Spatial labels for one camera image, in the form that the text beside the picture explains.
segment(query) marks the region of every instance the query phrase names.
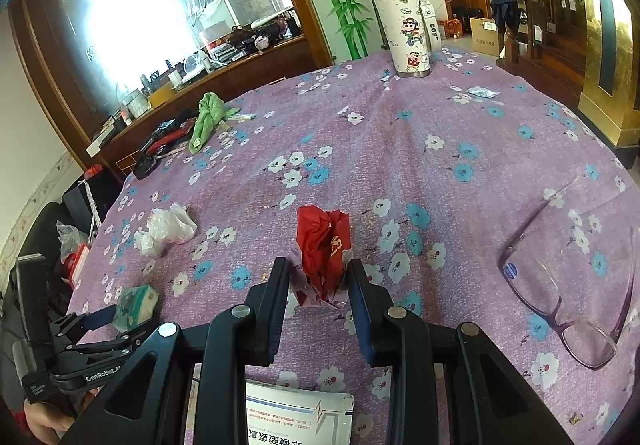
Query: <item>crumpled white plastic bag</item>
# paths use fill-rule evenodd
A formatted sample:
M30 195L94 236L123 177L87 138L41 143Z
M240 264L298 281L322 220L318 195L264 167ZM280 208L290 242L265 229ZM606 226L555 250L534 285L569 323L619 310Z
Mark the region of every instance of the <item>crumpled white plastic bag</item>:
M187 211L177 203L171 205L171 210L154 208L146 227L148 232L138 229L133 240L134 246L148 257L160 257L169 243L186 243L198 229Z

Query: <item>cardboard box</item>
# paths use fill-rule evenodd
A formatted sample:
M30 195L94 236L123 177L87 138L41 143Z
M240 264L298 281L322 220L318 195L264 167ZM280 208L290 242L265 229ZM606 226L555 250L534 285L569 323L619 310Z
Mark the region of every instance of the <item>cardboard box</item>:
M494 57L500 55L498 28L493 19L471 19L471 37L474 51Z

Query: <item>cartoon sticker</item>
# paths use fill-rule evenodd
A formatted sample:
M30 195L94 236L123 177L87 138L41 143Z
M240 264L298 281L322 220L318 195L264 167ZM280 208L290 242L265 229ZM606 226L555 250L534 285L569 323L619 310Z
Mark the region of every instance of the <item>cartoon sticker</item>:
M422 55L420 55L420 53L418 53L417 51L412 51L411 53L407 54L406 58L407 58L406 72L407 73L417 72L418 66L422 62Z
M418 21L413 17L407 17L402 21L400 31L406 36L406 44L414 47L416 42L422 42L422 35L420 34L420 25Z

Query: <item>green towel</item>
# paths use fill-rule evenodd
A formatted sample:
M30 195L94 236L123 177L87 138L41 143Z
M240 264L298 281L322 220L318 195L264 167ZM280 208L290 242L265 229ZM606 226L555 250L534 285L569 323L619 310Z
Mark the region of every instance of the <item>green towel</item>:
M206 92L198 106L200 114L196 125L193 126L193 136L189 142L189 151L196 154L204 147L220 120L224 120L240 110L239 107L225 108L225 102L220 100L215 92Z

